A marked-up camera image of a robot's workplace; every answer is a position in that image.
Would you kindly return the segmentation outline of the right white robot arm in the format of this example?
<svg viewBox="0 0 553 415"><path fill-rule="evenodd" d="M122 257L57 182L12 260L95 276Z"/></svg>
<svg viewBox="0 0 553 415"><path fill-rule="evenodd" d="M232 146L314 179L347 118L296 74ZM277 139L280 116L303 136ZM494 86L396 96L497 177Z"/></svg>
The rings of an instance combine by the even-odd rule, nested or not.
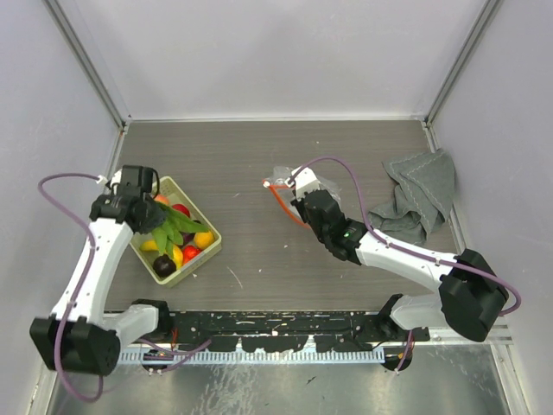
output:
<svg viewBox="0 0 553 415"><path fill-rule="evenodd" d="M508 293L494 279L485 278L491 268L478 252L432 252L370 232L363 222L346 217L326 190L291 204L337 259L392 272L430 291L417 297L392 295L377 317L383 337L396 341L409 330L449 326L473 342L487 338Z"/></svg>

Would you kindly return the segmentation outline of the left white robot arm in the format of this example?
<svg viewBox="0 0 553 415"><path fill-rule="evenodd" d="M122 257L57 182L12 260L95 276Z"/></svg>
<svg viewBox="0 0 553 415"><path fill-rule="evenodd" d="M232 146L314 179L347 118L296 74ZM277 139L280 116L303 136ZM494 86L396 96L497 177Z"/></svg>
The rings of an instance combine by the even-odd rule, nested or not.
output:
<svg viewBox="0 0 553 415"><path fill-rule="evenodd" d="M173 332L168 305L139 299L105 318L105 302L118 264L131 239L162 223L165 215L151 196L160 187L155 169L125 165L110 179L96 177L108 193L91 205L88 220L77 219L86 244L70 281L47 317L29 333L45 365L58 373L109 375L120 352L147 336L165 342Z"/></svg>

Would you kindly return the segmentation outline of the yellow toy banana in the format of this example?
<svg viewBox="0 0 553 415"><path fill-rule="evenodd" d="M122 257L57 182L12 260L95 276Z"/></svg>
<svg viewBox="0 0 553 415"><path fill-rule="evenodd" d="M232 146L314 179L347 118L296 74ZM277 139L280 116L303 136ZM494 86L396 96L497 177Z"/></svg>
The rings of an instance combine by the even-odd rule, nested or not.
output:
<svg viewBox="0 0 553 415"><path fill-rule="evenodd" d="M158 246L153 239L143 242L140 245L140 250L142 252L156 253L159 257L163 255L167 256L175 263L177 269L180 269L183 265L184 259L181 248L170 241L167 242L164 252L158 250Z"/></svg>

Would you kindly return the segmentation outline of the green toy leaves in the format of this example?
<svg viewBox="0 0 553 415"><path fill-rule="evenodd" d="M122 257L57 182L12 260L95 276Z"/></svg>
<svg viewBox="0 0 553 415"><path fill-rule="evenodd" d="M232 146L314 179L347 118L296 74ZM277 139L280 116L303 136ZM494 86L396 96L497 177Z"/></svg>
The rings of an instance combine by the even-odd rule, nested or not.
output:
<svg viewBox="0 0 553 415"><path fill-rule="evenodd" d="M208 226L190 219L175 211L171 206L156 202L157 213L162 215L159 224L150 232L160 252L165 251L168 241L183 247L182 233L202 233L209 230Z"/></svg>

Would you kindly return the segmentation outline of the clear orange zip bag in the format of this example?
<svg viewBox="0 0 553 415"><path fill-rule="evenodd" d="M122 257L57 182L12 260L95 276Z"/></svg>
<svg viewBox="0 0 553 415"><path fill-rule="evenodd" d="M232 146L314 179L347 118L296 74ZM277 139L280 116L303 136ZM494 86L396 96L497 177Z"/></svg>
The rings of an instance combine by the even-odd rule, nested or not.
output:
<svg viewBox="0 0 553 415"><path fill-rule="evenodd" d="M305 194L315 190L326 190L340 203L340 189L334 182L318 176L311 168L306 168L291 181L290 177L297 170L298 168L276 166L272 175L262 180L262 184L273 194L279 206L295 223L308 228L308 224L301 216L301 202Z"/></svg>

